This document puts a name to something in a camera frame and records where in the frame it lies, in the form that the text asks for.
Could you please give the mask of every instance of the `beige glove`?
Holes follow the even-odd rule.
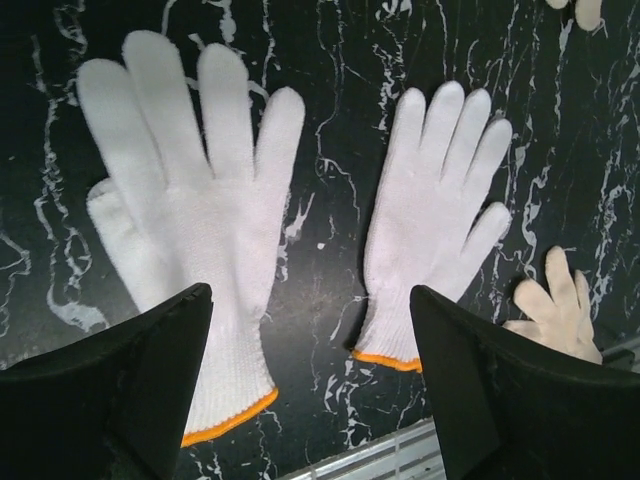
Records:
[[[560,247],[547,254],[545,274],[551,296],[532,279],[521,282],[515,304],[531,320],[509,320],[504,327],[546,347],[588,362],[602,364],[593,343],[589,285],[581,271],[571,278],[567,257]]]
[[[559,10],[569,3],[569,0],[547,0],[551,8]],[[600,25],[600,10],[602,0],[576,0],[576,22],[580,28],[588,32]]]

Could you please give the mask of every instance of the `white marble vein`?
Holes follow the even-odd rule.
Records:
[[[347,450],[359,447],[366,444],[371,440],[371,426],[367,425],[360,419],[358,409],[354,405],[352,395],[362,389],[367,384],[374,382],[373,374],[371,373],[375,367],[360,368],[360,365],[356,365],[356,361],[352,358],[348,358],[344,362],[344,373],[342,378],[329,387],[327,383],[327,390],[325,392],[325,399],[333,397],[339,408],[344,409],[347,417],[347,424],[344,426],[340,433],[344,438],[344,445]]]
[[[272,22],[269,15],[270,4],[270,0],[262,0],[262,30],[267,34],[268,38],[267,53],[262,62],[262,77],[260,79],[263,89],[267,88],[267,72],[269,70],[269,66],[273,65],[273,68],[280,70],[280,64],[278,63],[278,59],[275,55],[276,39],[271,31]]]
[[[210,460],[210,463],[206,464],[202,463],[193,451],[189,451],[189,457],[191,457],[200,475],[194,480],[224,480],[222,467],[220,467],[220,461],[216,452],[213,452],[211,459],[207,459]]]
[[[322,9],[324,5],[330,6],[335,13],[335,22],[323,22]],[[356,212],[356,221],[360,221],[360,207],[358,205],[358,191],[355,183],[353,182],[351,173],[340,166],[339,162],[335,159],[328,158],[323,153],[323,131],[324,129],[338,116],[340,112],[342,92],[344,89],[344,75],[345,75],[345,60],[342,54],[342,45],[344,44],[345,22],[343,20],[342,8],[338,0],[319,0],[316,4],[316,37],[320,48],[329,56],[331,64],[333,66],[333,109],[329,116],[322,120],[316,130],[316,175],[323,183],[327,183],[329,180],[333,180],[337,177],[346,180],[351,190],[352,195],[352,207]],[[336,29],[338,34],[338,41],[336,44],[327,45],[323,40],[323,29],[330,28]]]
[[[632,25],[633,12],[626,24],[629,35],[627,55],[615,61],[609,72],[609,79],[598,86],[604,90],[609,104],[611,121],[606,129],[605,139],[615,147],[605,153],[605,168],[600,187],[600,199],[597,204],[597,214],[593,219],[593,228],[599,232],[599,243],[595,251],[597,267],[593,272],[591,305],[592,318],[597,320],[602,302],[613,291],[614,274],[621,265],[625,255],[625,247],[630,242],[634,231],[633,206],[638,185],[638,160],[640,146],[634,142],[635,159],[623,158],[624,134],[631,132],[632,138],[640,137],[640,122],[634,103],[634,95],[640,74],[640,35],[635,24]],[[626,226],[619,225],[618,213],[625,212]],[[621,233],[614,233],[622,227]],[[632,251],[637,251],[638,245],[633,245]],[[638,302],[638,288],[632,289],[631,296],[625,297],[625,315],[630,318]]]
[[[447,16],[444,11],[443,0],[435,0],[438,5],[438,12],[440,13],[440,19],[442,21],[442,36],[444,39],[444,46],[442,48],[442,73],[444,78],[448,78],[447,75],[447,49],[449,48],[449,28],[447,27]]]
[[[378,106],[381,111],[381,118],[378,125],[375,126],[377,130],[387,134],[389,132],[390,125],[387,125],[387,118],[391,113],[391,107],[395,106],[396,99],[402,94],[404,88],[404,80],[407,77],[405,64],[404,64],[404,43],[407,35],[407,24],[413,12],[413,6],[410,1],[403,0],[398,2],[397,0],[392,2],[383,2],[381,8],[376,11],[375,18],[379,23],[379,26],[384,30],[386,36],[391,40],[393,44],[393,50],[388,51],[380,43],[374,43],[372,45],[373,54],[380,59],[380,63],[383,68],[384,81],[380,86],[380,100]],[[389,24],[401,22],[400,30],[403,35],[399,37]]]
[[[283,224],[282,240],[280,245],[278,245],[278,264],[276,271],[276,277],[281,282],[286,282],[289,279],[288,248],[295,242],[300,240],[300,238],[302,237],[302,227],[304,226],[304,223],[309,216],[309,210],[311,209],[314,198],[315,193],[312,193],[309,197],[309,200],[307,201],[306,207],[304,207],[304,211],[302,211],[302,200],[300,200],[298,202],[298,211],[296,213],[296,217],[288,225]],[[287,204],[284,209],[285,212],[289,210],[290,199],[291,196],[289,196],[287,199]]]
[[[222,9],[222,17],[219,22],[220,33],[222,34],[224,43],[230,45],[235,40],[237,30],[236,22],[231,13],[231,0],[206,0],[204,3]]]
[[[76,65],[81,61],[87,49],[87,40],[79,23],[79,16],[84,10],[83,0],[79,0],[75,5],[65,5],[54,9],[55,23],[60,35],[72,42],[68,51],[70,60]],[[48,85],[40,59],[42,54],[40,43],[36,36],[32,37],[32,41],[32,60],[36,71],[35,87],[44,96],[48,106],[43,131],[42,194],[33,202],[38,221],[44,228],[47,240],[51,244],[49,254],[50,283],[46,302],[50,310],[64,323],[89,332],[96,326],[106,328],[109,323],[98,308],[85,305],[81,301],[81,282],[91,268],[93,259],[84,236],[73,226],[69,209],[65,204],[64,178],[58,167],[58,156],[51,138],[52,126],[60,120],[60,106],[64,103],[72,106],[77,105],[72,93],[72,89],[75,87],[75,75],[72,73],[70,80],[61,89],[58,85]],[[63,269],[59,267],[60,254],[62,254],[64,263],[70,271],[66,278],[63,277]]]
[[[169,17],[171,16],[171,9],[176,4],[178,0],[167,0],[167,3],[164,5],[164,9],[162,10],[162,22],[160,24],[160,33],[163,35],[167,34],[167,30],[169,29]]]
[[[279,476],[278,466],[273,462],[271,454],[269,453],[267,434],[264,430],[263,420],[273,422],[277,428],[276,437],[274,438],[273,436],[269,436],[269,440],[278,440],[278,437],[282,433],[282,425],[280,424],[278,415],[271,410],[265,410],[256,417],[256,424],[258,426],[258,431],[260,432],[260,460],[263,464],[262,471],[258,473],[258,478],[260,480],[276,480]]]
[[[16,286],[18,277],[28,277],[31,274],[31,252],[22,248],[16,241],[9,237],[9,234],[2,225],[1,213],[2,211],[0,210],[0,242],[12,250],[13,254],[6,255],[3,253],[3,257],[7,256],[9,261],[5,265],[0,265],[0,272],[2,272],[2,275],[6,275],[7,283],[2,304],[0,304],[0,338],[4,337],[9,331],[11,320],[9,303],[11,302],[11,294]]]

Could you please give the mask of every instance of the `black marble surface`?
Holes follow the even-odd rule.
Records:
[[[165,33],[191,78],[203,44],[236,49],[256,119],[284,85],[307,107],[262,328],[280,397],[184,449],[176,478],[275,479],[428,416],[419,375],[355,362],[345,348],[366,308],[366,228],[409,86],[484,87],[514,127],[489,198],[514,221],[462,304],[517,318],[514,283],[559,244],[590,282],[599,347],[638,334],[638,3],[605,0],[592,34],[543,0],[2,3],[0,368],[136,314],[86,212],[106,172],[75,95],[78,66],[121,60],[136,29]]]

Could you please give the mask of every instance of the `silver metal strip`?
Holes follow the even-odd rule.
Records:
[[[622,343],[619,343],[615,347],[611,347],[604,352],[602,355],[607,357],[609,355],[616,354],[621,350],[630,350],[635,355],[635,363],[631,367],[631,371],[635,373],[640,373],[640,335],[637,337],[630,338]]]
[[[328,458],[281,480],[445,480],[431,419]]]

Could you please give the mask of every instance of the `glove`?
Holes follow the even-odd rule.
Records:
[[[558,352],[602,364],[602,355],[593,343],[589,285],[584,275],[576,270],[571,278],[560,247],[547,254],[545,273],[551,296],[532,279],[521,282],[513,296],[518,308],[533,321],[509,320],[504,327]]]
[[[569,0],[547,0],[551,8],[556,10],[564,8]],[[595,30],[600,25],[600,10],[602,0],[576,0],[576,23],[588,32]]]
[[[209,45],[198,61],[206,155],[178,50],[139,31],[128,35],[123,56],[126,70],[91,60],[78,75],[80,104],[110,176],[89,192],[87,207],[141,311],[195,282],[211,285],[187,446],[225,433],[277,396],[259,328],[304,104],[293,90],[276,92],[254,152],[247,71],[231,50]]]
[[[369,305],[355,358],[421,371],[411,288],[425,284],[458,301],[506,232],[511,216],[500,203],[473,226],[511,141],[507,120],[485,131],[490,110],[485,90],[465,100],[456,82],[438,89],[426,118],[418,90],[400,99],[367,235]]]

